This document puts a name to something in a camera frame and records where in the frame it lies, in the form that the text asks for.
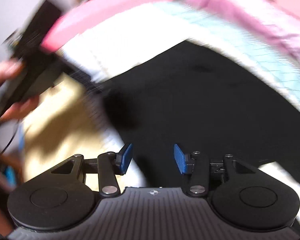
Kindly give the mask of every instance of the pastel bedsheet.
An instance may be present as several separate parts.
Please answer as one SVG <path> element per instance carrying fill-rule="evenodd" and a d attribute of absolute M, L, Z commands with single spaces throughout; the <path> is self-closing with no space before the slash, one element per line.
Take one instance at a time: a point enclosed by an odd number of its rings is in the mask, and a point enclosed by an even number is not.
<path fill-rule="evenodd" d="M 118 13 L 144 3 L 159 1 L 171 0 L 90 0 L 61 17 L 46 36 L 42 46 L 56 51 L 77 34 Z"/>
<path fill-rule="evenodd" d="M 300 62 L 300 21 L 266 0 L 186 0 L 236 22 Z"/>

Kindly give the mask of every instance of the blue object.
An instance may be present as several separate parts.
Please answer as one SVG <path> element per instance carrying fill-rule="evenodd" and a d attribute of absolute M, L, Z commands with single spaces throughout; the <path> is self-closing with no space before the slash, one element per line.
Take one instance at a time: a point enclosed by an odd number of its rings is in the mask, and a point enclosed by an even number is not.
<path fill-rule="evenodd" d="M 17 179 L 16 179 L 16 174 L 11 166 L 8 166 L 5 171 L 4 175 L 7 178 L 7 181 L 11 186 L 16 186 L 17 185 Z"/>
<path fill-rule="evenodd" d="M 174 145 L 174 159 L 178 165 L 179 171 L 181 174 L 186 173 L 186 157 L 185 154 L 181 151 L 178 144 Z"/>
<path fill-rule="evenodd" d="M 19 145 L 18 145 L 18 151 L 21 153 L 25 147 L 25 134 L 23 132 L 23 125 L 22 123 L 19 124 L 18 127 L 19 131 Z"/>
<path fill-rule="evenodd" d="M 125 152 L 122 154 L 122 162 L 120 170 L 122 174 L 125 174 L 128 170 L 129 164 L 132 159 L 132 144 L 130 143 Z"/>

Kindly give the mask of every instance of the black cable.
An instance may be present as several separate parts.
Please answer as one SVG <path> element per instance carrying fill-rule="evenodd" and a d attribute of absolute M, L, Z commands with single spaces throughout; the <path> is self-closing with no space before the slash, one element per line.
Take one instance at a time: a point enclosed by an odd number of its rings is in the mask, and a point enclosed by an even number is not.
<path fill-rule="evenodd" d="M 6 147 L 0 152 L 0 156 L 8 149 L 8 147 L 10 146 L 10 144 L 12 143 L 13 139 L 15 138 L 17 132 L 18 132 L 18 128 L 19 128 L 19 122 L 17 123 L 17 128 L 12 136 L 12 138 L 10 139 L 10 141 L 8 142 L 8 144 L 6 145 Z"/>

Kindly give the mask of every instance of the black circular pad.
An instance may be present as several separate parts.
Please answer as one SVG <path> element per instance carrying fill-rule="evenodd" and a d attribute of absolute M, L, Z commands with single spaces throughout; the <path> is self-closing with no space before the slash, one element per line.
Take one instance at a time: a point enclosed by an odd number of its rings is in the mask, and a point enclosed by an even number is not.
<path fill-rule="evenodd" d="M 227 222 L 252 231 L 290 226 L 300 206 L 297 193 L 266 174 L 237 174 L 212 194 L 212 205 Z"/>
<path fill-rule="evenodd" d="M 89 215 L 94 194 L 76 178 L 53 174 L 53 179 L 38 176 L 18 187 L 7 205 L 17 225 L 36 231 L 59 231 Z"/>
<path fill-rule="evenodd" d="M 65 190 L 58 187 L 44 187 L 36 190 L 30 196 L 33 205 L 41 208 L 54 208 L 62 205 L 68 198 Z"/>
<path fill-rule="evenodd" d="M 269 207 L 277 201 L 277 194 L 266 187 L 248 187 L 241 190 L 240 199 L 252 207 Z"/>

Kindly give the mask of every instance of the blue gripper pad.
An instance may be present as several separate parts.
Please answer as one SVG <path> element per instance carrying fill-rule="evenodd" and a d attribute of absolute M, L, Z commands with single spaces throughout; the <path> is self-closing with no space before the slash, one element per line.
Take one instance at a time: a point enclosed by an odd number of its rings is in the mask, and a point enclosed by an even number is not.
<path fill-rule="evenodd" d="M 120 171 L 122 174 L 125 174 L 127 172 L 127 169 L 129 167 L 129 164 L 132 159 L 132 144 L 125 144 L 123 148 L 120 150 L 122 153 L 122 162 L 120 165 Z"/>
<path fill-rule="evenodd" d="M 186 173 L 186 157 L 185 154 L 181 151 L 178 144 L 174 145 L 174 159 L 178 165 L 179 171 L 181 174 Z"/>

